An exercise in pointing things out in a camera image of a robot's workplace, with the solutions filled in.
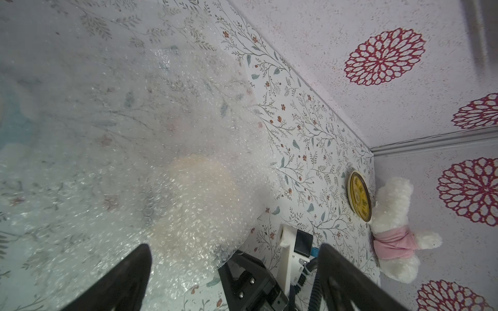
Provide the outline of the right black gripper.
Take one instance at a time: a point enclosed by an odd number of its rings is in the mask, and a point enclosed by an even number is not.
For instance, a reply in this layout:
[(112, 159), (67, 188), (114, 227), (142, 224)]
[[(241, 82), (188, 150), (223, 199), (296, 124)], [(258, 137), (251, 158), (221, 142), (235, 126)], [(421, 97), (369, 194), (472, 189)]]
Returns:
[(261, 260), (237, 250), (218, 272), (229, 310), (289, 309), (288, 297)]

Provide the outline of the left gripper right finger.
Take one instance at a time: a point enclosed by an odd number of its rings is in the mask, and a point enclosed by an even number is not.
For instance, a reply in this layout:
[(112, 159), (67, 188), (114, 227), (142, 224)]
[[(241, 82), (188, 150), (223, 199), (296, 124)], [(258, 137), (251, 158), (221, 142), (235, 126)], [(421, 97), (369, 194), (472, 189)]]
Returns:
[(320, 246), (316, 280), (328, 310), (406, 310), (329, 244)]

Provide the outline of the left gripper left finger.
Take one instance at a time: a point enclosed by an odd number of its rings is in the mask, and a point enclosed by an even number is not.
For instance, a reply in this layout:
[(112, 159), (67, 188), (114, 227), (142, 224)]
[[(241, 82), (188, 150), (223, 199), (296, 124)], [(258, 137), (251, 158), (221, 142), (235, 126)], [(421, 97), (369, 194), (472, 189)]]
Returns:
[(62, 310), (140, 310), (152, 267), (148, 244), (140, 244)]

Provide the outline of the bubble-wrapped plate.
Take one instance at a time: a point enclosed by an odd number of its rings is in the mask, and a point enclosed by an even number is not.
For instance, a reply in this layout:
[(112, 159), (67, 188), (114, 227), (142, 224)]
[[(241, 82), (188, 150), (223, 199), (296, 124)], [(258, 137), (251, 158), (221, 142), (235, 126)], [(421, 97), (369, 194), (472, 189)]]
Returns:
[(215, 159), (190, 155), (155, 173), (150, 184), (150, 245), (174, 271), (212, 271), (243, 243), (253, 210), (230, 170)]
[(372, 201), (363, 175), (352, 171), (348, 177), (347, 195), (352, 211), (365, 223), (372, 219)]

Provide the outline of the clear bubble wrap sheet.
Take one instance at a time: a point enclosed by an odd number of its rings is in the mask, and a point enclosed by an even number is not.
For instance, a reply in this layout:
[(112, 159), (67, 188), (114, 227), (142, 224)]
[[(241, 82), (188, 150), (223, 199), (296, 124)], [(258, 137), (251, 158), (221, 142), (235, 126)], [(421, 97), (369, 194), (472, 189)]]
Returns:
[[(178, 158), (232, 172), (248, 236), (276, 160), (237, 27), (227, 1), (1, 2), (2, 310), (60, 310), (150, 245), (150, 184)], [(215, 308), (216, 269), (151, 252), (144, 310)]]

